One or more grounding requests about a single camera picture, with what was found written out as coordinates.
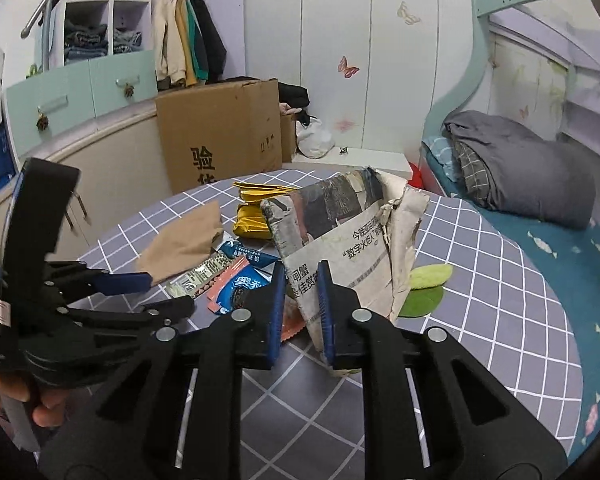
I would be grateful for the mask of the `person's left hand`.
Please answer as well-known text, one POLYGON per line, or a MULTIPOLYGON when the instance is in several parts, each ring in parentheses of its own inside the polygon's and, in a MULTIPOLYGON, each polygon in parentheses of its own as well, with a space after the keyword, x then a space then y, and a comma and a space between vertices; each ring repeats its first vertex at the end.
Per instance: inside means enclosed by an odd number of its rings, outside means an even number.
MULTIPOLYGON (((70 390, 42 390, 33 403, 32 420, 43 428, 61 426, 65 420, 65 409, 70 394, 70 390)), ((14 375, 0 374, 0 412, 4 411, 3 396, 22 403, 31 401, 31 391, 27 383, 14 375)))

